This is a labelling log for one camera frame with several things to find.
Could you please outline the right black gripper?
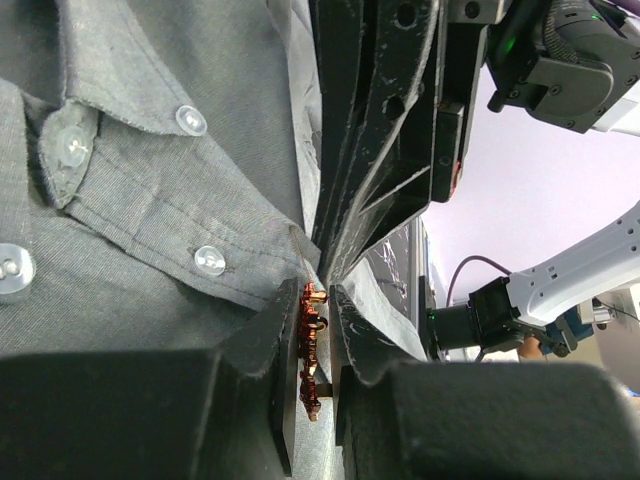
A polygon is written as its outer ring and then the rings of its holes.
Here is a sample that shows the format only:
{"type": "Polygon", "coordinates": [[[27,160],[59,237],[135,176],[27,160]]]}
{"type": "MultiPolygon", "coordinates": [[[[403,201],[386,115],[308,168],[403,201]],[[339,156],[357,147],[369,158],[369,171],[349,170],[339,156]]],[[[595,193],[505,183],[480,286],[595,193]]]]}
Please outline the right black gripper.
{"type": "Polygon", "coordinates": [[[503,1],[312,1],[322,96],[313,241],[325,284],[461,178],[503,1]]]}

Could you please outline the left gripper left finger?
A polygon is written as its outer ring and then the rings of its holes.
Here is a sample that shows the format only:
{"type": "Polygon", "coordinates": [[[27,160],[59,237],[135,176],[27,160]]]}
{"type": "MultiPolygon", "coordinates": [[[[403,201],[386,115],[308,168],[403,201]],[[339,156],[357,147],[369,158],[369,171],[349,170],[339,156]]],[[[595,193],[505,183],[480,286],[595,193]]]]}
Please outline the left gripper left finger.
{"type": "Polygon", "coordinates": [[[299,283],[212,349],[1,361],[5,479],[283,479],[292,472],[299,283]]]}

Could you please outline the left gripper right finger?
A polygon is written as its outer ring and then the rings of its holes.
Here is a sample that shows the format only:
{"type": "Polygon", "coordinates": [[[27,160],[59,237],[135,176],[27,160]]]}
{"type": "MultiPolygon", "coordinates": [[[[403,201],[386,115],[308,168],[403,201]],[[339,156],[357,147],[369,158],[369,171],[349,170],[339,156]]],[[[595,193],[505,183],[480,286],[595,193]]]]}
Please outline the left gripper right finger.
{"type": "Polygon", "coordinates": [[[336,441],[349,479],[635,479],[639,420],[603,370],[413,358],[330,289],[336,441]]]}

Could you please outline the orange flower brooch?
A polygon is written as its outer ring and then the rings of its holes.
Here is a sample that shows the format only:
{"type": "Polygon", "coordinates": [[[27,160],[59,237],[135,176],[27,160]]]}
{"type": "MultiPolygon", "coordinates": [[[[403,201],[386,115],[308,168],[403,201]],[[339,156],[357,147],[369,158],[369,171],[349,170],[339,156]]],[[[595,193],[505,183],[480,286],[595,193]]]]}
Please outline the orange flower brooch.
{"type": "Polygon", "coordinates": [[[328,320],[320,315],[318,308],[327,301],[326,291],[318,290],[313,282],[305,285],[300,299],[297,355],[301,360],[299,400],[311,422],[319,418],[320,399],[333,394],[332,384],[320,369],[317,352],[318,334],[328,328],[328,320]]]}

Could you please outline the grey button shirt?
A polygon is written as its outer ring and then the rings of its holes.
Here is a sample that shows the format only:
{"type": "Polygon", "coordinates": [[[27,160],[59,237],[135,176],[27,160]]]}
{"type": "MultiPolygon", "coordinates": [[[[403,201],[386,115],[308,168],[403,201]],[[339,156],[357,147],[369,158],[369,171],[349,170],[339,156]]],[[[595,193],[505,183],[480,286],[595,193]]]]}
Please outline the grey button shirt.
{"type": "Polygon", "coordinates": [[[5,1],[5,353],[213,346],[314,264],[301,1],[5,1]]]}

